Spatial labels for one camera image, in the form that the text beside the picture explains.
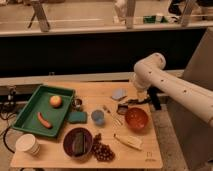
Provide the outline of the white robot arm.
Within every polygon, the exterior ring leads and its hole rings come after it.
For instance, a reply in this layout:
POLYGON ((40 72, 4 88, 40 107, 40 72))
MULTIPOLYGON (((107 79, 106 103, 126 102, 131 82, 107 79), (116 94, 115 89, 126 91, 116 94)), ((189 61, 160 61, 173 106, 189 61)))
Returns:
POLYGON ((165 57, 153 53, 134 65, 132 83, 138 91, 155 86, 213 127, 213 91, 164 71, 165 57))

